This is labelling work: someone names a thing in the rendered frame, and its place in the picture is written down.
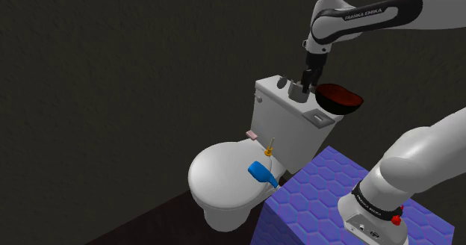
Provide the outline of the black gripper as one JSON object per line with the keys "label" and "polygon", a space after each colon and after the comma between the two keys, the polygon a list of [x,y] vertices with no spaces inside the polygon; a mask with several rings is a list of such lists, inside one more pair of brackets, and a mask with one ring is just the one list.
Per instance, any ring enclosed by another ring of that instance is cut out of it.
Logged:
{"label": "black gripper", "polygon": [[308,93],[309,86],[311,91],[315,91],[318,81],[323,73],[323,67],[326,64],[327,54],[315,54],[307,52],[305,64],[307,69],[302,72],[300,83],[302,92]]}

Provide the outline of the black bowl with red inside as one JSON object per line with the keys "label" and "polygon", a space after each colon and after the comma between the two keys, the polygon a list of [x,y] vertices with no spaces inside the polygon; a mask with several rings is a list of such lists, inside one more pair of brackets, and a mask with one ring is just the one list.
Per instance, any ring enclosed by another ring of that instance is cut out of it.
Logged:
{"label": "black bowl with red inside", "polygon": [[337,84],[320,84],[314,95],[323,110],[335,115],[350,114],[364,103],[362,97]]}

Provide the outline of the grey flat slotted box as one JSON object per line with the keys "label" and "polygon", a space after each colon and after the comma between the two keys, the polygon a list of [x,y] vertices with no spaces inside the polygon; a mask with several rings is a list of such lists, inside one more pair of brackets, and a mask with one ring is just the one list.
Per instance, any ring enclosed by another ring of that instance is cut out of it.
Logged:
{"label": "grey flat slotted box", "polygon": [[331,117],[327,116],[317,108],[310,111],[306,111],[302,114],[302,116],[318,129],[325,128],[326,126],[335,123],[335,121]]}

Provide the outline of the blue scoop-shaped brush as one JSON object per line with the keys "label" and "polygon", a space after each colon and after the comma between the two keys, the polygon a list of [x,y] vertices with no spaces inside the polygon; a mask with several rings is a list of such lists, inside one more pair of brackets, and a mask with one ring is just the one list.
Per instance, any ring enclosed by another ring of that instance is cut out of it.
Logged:
{"label": "blue scoop-shaped brush", "polygon": [[269,183],[274,188],[279,187],[279,183],[273,176],[273,174],[260,162],[254,161],[248,167],[249,174],[258,182]]}

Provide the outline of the blue hexagon patterned robot stand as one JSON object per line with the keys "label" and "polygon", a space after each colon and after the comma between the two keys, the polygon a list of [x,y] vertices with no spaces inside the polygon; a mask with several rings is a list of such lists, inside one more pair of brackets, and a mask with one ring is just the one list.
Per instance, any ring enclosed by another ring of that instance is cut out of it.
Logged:
{"label": "blue hexagon patterned robot stand", "polygon": [[367,174],[326,147],[265,201],[250,245],[367,245],[338,213],[338,200]]}

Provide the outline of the white toilet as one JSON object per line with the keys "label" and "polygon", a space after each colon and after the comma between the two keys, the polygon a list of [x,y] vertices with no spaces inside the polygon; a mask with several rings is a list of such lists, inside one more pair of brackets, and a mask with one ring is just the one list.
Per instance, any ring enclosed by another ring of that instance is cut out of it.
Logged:
{"label": "white toilet", "polygon": [[[249,130],[258,135],[238,142],[217,143],[202,150],[192,161],[187,180],[193,199],[203,209],[207,224],[219,232],[241,226],[250,211],[275,192],[269,183],[256,181],[248,172],[254,161],[263,164],[280,179],[285,172],[296,173],[307,165],[342,120],[341,115],[323,110],[314,94],[306,103],[288,98],[290,81],[278,88],[280,76],[257,80]],[[318,129],[305,119],[306,111],[319,109],[335,123]],[[265,149],[274,137],[273,155]]]}

